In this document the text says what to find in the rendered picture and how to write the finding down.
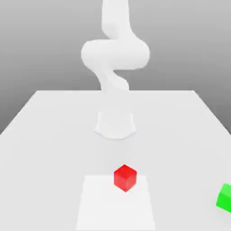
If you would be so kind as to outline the small red cube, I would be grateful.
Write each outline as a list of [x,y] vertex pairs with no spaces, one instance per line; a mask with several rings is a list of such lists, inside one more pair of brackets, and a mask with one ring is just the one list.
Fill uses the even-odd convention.
[[136,181],[137,171],[125,164],[114,171],[114,185],[124,192],[129,191]]

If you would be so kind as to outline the small green cube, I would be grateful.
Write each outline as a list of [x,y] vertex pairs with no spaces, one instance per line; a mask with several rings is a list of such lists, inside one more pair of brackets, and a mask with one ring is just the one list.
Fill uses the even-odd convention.
[[216,206],[231,213],[231,185],[223,184],[217,198]]

